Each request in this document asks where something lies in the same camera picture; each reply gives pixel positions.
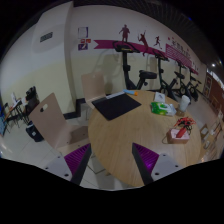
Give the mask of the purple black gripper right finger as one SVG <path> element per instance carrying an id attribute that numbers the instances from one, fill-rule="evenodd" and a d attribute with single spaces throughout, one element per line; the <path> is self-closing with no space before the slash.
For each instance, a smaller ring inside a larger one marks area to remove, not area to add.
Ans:
<path id="1" fill-rule="evenodd" d="M 157 154 L 137 143 L 132 144 L 132 154 L 145 185 L 182 169 L 182 166 L 167 154 Z"/>

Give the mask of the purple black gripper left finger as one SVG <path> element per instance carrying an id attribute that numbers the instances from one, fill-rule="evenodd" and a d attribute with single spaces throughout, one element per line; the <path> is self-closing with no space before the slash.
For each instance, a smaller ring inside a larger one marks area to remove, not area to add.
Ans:
<path id="1" fill-rule="evenodd" d="M 44 170 L 79 185 L 91 154 L 91 144 L 86 144 L 66 156 L 57 156 L 44 167 Z"/>

